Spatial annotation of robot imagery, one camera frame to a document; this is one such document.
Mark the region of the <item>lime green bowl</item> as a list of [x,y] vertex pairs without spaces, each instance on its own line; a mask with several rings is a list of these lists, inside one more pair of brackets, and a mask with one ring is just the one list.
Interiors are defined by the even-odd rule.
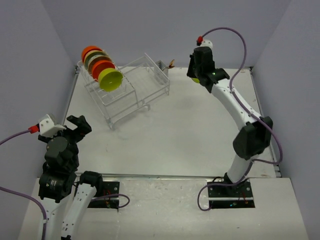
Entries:
[[114,68],[106,68],[98,75],[98,83],[100,89],[105,92],[116,90],[123,81],[123,74]]
[[191,78],[195,83],[199,84],[200,81],[197,78]]

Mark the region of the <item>orange bowl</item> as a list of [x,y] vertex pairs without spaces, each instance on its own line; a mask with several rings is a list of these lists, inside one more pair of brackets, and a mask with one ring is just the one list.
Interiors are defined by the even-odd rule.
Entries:
[[102,49],[99,48],[98,46],[95,46],[95,45],[89,45],[89,46],[85,47],[81,52],[81,60],[82,61],[84,61],[87,53],[90,51],[102,51]]
[[96,82],[98,82],[99,74],[101,73],[101,71],[109,68],[115,69],[116,66],[109,60],[99,60],[92,67],[92,70],[91,70],[92,78]]

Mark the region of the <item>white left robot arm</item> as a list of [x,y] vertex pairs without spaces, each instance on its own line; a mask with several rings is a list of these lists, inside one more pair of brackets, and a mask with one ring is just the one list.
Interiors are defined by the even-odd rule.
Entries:
[[71,207],[65,213],[79,167],[77,143],[92,131],[83,115],[70,115],[67,120],[77,127],[70,129],[57,123],[52,114],[46,114],[38,121],[38,139],[46,143],[45,162],[39,178],[38,192],[45,211],[41,234],[43,240],[75,239],[90,202],[104,190],[102,175],[85,171],[80,175],[76,185]]

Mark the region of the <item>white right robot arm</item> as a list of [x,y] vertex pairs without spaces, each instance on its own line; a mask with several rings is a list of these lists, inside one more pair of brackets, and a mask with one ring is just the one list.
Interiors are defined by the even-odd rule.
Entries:
[[225,107],[239,132],[232,142],[235,157],[226,172],[223,191],[233,197],[241,191],[240,182],[250,171],[254,158],[270,146],[273,120],[263,117],[242,98],[223,68],[216,68],[213,52],[198,46],[190,55],[187,76],[197,79]]

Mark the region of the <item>brown wooden spoon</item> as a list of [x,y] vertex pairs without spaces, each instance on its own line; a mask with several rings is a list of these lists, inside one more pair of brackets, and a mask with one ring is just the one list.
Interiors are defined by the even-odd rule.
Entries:
[[171,60],[169,65],[168,65],[168,69],[174,68],[175,67],[174,63],[175,63],[175,59]]

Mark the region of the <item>grey cutlery holder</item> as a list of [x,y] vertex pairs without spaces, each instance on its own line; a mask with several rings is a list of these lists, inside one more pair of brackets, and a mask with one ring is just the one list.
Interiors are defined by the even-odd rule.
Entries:
[[163,61],[158,60],[158,61],[156,62],[156,65],[157,65],[157,66],[159,67],[159,69],[160,69],[161,71],[163,71],[166,75],[169,74],[169,68],[168,68],[168,66],[167,66]]

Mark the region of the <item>patterned beige bowl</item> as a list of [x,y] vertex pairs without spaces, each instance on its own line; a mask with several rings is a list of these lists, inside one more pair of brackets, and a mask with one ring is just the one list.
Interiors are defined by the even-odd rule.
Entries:
[[102,61],[102,60],[107,60],[109,62],[112,62],[112,60],[106,55],[102,55],[102,54],[94,55],[89,59],[89,61],[87,63],[87,68],[86,69],[88,70],[88,72],[92,71],[92,68],[93,68],[95,63],[97,63],[98,61]]

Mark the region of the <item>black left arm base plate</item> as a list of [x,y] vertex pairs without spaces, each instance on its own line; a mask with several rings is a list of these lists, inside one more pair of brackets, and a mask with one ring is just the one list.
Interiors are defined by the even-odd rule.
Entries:
[[[101,191],[96,194],[97,197],[102,197],[106,195],[118,194],[120,188],[119,181],[104,181],[102,183]],[[99,199],[91,202],[88,205],[89,209],[118,209],[119,208],[119,199],[116,198],[105,198]]]

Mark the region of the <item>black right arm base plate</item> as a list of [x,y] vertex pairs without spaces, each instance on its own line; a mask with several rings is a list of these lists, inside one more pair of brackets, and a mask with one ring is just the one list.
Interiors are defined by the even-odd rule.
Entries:
[[251,183],[246,181],[238,186],[212,186],[208,189],[211,209],[255,208]]

